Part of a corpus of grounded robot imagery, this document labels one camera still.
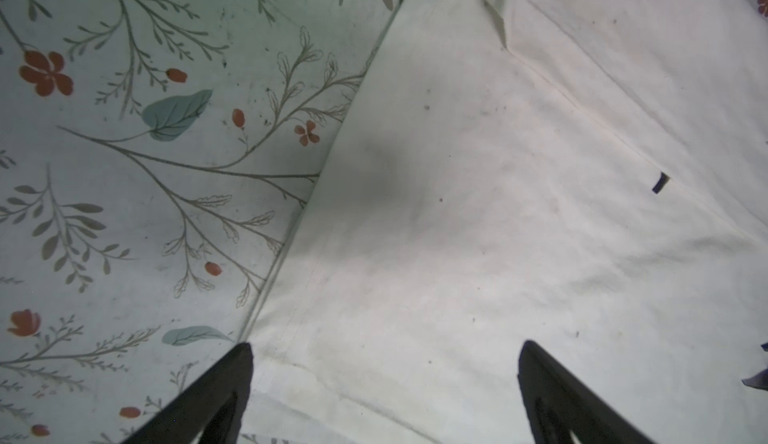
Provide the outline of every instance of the orange flower print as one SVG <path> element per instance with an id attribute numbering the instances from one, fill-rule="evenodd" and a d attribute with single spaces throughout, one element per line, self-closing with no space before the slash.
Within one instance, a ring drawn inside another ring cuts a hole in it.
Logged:
<path id="1" fill-rule="evenodd" d="M 757 11 L 765 17 L 768 17 L 768 0 L 757 0 Z"/>
<path id="2" fill-rule="evenodd" d="M 241 110 L 235 109 L 232 111 L 232 122 L 234 122 L 238 128 L 242 129 L 245 125 L 245 114 L 243 114 Z"/>
<path id="3" fill-rule="evenodd" d="M 48 430 L 48 426 L 44 426 L 43 424 L 35 424 L 29 431 L 33 436 L 37 437 L 46 437 L 51 435 L 51 431 Z"/>
<path id="4" fill-rule="evenodd" d="M 306 146 L 310 142 L 314 142 L 315 144 L 320 142 L 320 136 L 317 134 L 312 134 L 312 131 L 315 129 L 315 127 L 317 127 L 317 124 L 312 121 L 307 121 L 306 129 L 304 129 L 304 126 L 295 126 L 293 128 L 293 132 L 301 136 L 299 138 L 299 142 L 301 142 L 302 146 Z"/>
<path id="5" fill-rule="evenodd" d="M 34 84 L 34 90 L 38 95 L 43 97 L 51 95 L 55 88 L 63 95 L 72 94 L 72 80 L 61 73 L 64 68 L 64 57 L 61 54 L 51 52 L 46 59 L 42 52 L 26 51 L 24 61 L 29 65 L 21 66 L 18 74 L 26 82 Z"/>
<path id="6" fill-rule="evenodd" d="M 40 329 L 40 314 L 29 309 L 17 310 L 11 314 L 11 322 L 15 327 L 9 327 L 8 332 L 19 337 L 31 336 Z"/>
<path id="7" fill-rule="evenodd" d="M 214 277 L 216 277 L 219 274 L 221 274 L 221 266 L 219 266 L 218 264 L 216 264 L 214 262 L 206 262 L 205 263 L 205 269 L 208 272 L 208 274 L 210 274 L 211 276 L 214 276 Z"/>
<path id="8" fill-rule="evenodd" d="M 173 82 L 180 82 L 184 84 L 187 82 L 187 73 L 184 71 L 180 71 L 175 68 L 170 68 L 165 72 L 165 75 L 168 76 L 168 79 L 170 79 Z"/>
<path id="9" fill-rule="evenodd" d="M 120 410 L 120 417 L 125 419 L 136 419 L 141 416 L 141 411 L 137 407 L 124 407 Z"/>

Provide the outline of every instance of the floral fabric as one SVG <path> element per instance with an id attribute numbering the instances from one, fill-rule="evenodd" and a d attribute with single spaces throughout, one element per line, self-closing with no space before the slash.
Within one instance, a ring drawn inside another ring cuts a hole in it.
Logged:
<path id="1" fill-rule="evenodd" d="M 238 341 L 400 1 L 0 0 L 2 444 L 120 442 Z"/>

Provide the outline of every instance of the small black object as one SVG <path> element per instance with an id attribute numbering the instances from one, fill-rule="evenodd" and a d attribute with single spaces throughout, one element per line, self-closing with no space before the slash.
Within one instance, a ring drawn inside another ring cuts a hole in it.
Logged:
<path id="1" fill-rule="evenodd" d="M 666 186 L 667 182 L 669 181 L 670 181 L 670 177 L 662 172 L 661 177 L 659 178 L 659 181 L 656 183 L 656 185 L 653 188 L 654 194 L 658 194 L 659 192 L 661 192 L 661 190 L 664 189 L 664 186 Z"/>
<path id="2" fill-rule="evenodd" d="M 198 444 L 235 444 L 253 373 L 250 344 L 237 344 L 123 444 L 189 444 L 201 430 Z"/>
<path id="3" fill-rule="evenodd" d="M 536 444 L 653 444 L 529 340 L 520 352 L 518 381 Z"/>
<path id="4" fill-rule="evenodd" d="M 760 347 L 762 347 L 763 350 L 768 353 L 768 343 L 765 343 Z M 744 386 L 753 387 L 754 389 L 759 389 L 763 391 L 768 391 L 768 369 L 762 370 L 761 372 L 758 372 L 754 376 L 749 377 L 747 379 L 742 379 L 741 381 L 744 384 Z"/>

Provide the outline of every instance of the white fabric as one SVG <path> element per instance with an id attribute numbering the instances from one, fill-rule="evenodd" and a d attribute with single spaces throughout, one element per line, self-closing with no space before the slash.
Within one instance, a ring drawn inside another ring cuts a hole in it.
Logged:
<path id="1" fill-rule="evenodd" d="M 763 442 L 768 36 L 707 1 L 517 0 L 510 52 L 482 0 L 405 0 L 255 323 L 246 420 L 532 442 L 535 339 L 659 443 Z"/>

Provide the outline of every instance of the white bed sheet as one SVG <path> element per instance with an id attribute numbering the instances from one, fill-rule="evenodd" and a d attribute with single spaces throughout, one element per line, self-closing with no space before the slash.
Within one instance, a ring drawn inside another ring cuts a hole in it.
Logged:
<path id="1" fill-rule="evenodd" d="M 738 0 L 652 14 L 700 1 L 515 0 L 505 48 L 482 0 L 405 0 L 254 324 L 245 419 L 532 442 L 535 339 L 659 443 L 764 442 L 740 379 L 765 366 L 768 36 Z"/>

